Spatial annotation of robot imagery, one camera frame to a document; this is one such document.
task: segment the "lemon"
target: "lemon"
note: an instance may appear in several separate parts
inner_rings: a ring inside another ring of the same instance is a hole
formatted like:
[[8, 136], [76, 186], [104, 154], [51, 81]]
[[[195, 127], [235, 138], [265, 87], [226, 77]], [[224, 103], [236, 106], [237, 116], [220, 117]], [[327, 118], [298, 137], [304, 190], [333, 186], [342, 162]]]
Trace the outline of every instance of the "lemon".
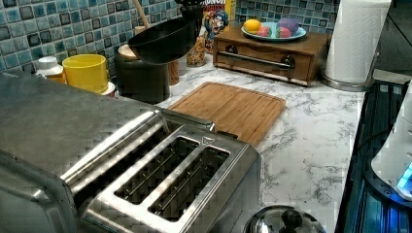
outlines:
[[261, 24], [256, 19], [248, 19], [243, 23], [245, 30], [251, 34], [257, 34], [258, 30], [261, 27]]

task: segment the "paper towel holder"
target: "paper towel holder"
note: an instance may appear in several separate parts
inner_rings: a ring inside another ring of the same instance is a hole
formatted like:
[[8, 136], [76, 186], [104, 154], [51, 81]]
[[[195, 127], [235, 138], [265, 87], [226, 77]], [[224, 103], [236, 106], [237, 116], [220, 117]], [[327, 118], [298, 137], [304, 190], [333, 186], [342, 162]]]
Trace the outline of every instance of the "paper towel holder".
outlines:
[[369, 73], [367, 74], [366, 81], [364, 81], [363, 83], [346, 83], [346, 82], [333, 80], [326, 75], [326, 72], [325, 72], [326, 67], [321, 69], [321, 76], [319, 78], [319, 81], [334, 89], [350, 91], [350, 92], [368, 91], [373, 86], [373, 83], [375, 83], [375, 80], [373, 79], [373, 71], [375, 70], [376, 60], [378, 59], [378, 56], [379, 56], [379, 51], [376, 51], [375, 55], [373, 56], [372, 63], [370, 64], [370, 69], [369, 69]]

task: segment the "bamboo cutting board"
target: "bamboo cutting board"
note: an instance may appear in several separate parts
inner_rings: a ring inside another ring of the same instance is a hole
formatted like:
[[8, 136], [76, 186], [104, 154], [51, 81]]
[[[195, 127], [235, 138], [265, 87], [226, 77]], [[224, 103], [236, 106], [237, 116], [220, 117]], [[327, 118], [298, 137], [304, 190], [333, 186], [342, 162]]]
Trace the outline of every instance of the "bamboo cutting board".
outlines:
[[284, 99], [257, 91], [204, 83], [169, 109], [212, 120], [217, 131], [235, 134], [238, 140], [257, 147], [285, 105]]

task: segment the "yellow bowl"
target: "yellow bowl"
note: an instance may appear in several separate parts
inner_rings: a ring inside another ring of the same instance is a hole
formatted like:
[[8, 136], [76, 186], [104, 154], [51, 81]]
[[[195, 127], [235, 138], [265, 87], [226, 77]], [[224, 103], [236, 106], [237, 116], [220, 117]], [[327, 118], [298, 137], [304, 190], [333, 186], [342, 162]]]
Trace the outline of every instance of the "yellow bowl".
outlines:
[[80, 54], [63, 60], [64, 73], [69, 85], [95, 93], [108, 88], [106, 58], [98, 54]]

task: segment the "kitchen counter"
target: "kitchen counter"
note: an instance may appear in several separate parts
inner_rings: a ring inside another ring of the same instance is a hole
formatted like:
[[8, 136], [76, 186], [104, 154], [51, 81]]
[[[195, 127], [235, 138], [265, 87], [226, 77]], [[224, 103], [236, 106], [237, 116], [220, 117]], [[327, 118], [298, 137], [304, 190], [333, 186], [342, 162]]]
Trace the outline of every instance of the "kitchen counter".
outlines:
[[351, 160], [364, 93], [310, 87], [215, 68], [187, 68], [171, 96], [157, 104], [167, 108], [205, 82], [240, 86], [286, 100], [286, 108], [257, 150], [263, 159], [260, 204], [291, 205], [314, 216], [334, 232]]

